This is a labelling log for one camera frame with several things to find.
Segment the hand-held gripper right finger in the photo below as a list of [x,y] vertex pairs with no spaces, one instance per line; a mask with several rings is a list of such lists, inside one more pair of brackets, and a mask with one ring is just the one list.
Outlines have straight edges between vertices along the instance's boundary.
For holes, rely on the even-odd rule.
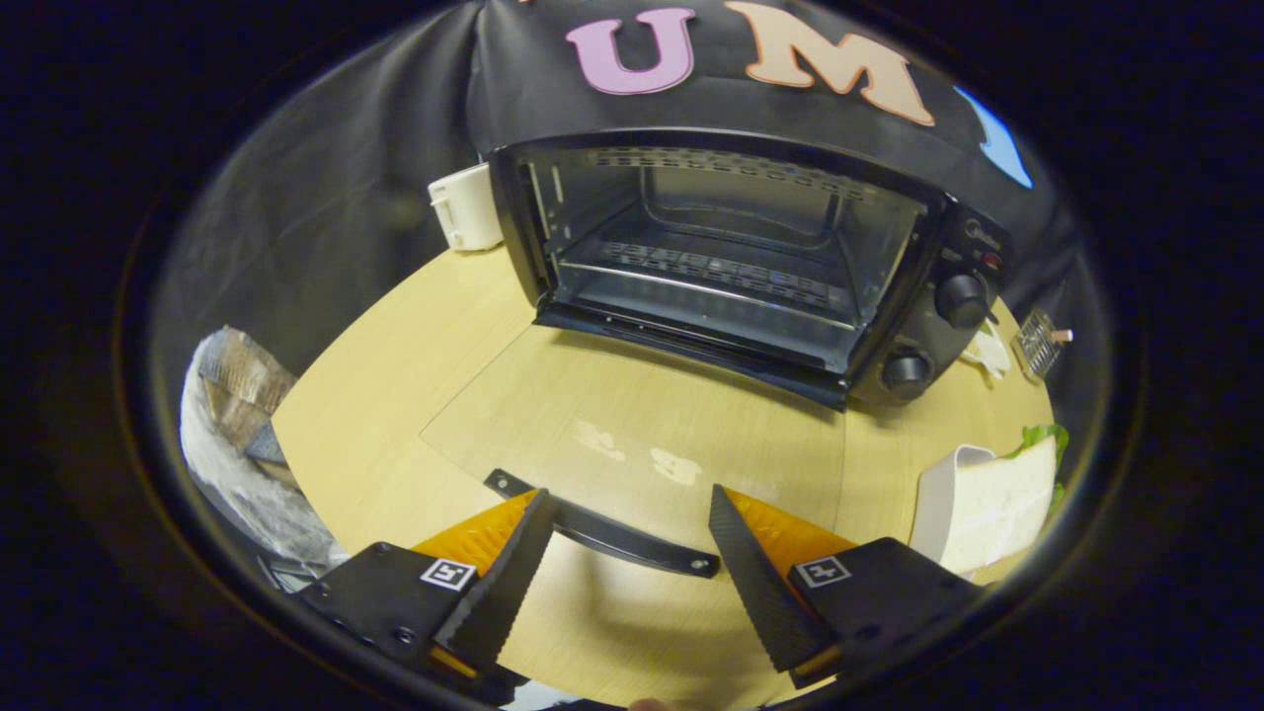
[[870,676],[938,643],[986,590],[911,547],[853,543],[715,485],[708,528],[774,671],[799,688]]

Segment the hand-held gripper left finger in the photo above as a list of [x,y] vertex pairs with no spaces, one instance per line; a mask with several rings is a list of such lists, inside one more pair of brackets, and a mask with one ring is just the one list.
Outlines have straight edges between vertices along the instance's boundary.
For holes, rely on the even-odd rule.
[[531,490],[415,547],[374,543],[296,598],[397,665],[477,684],[509,640],[556,509]]

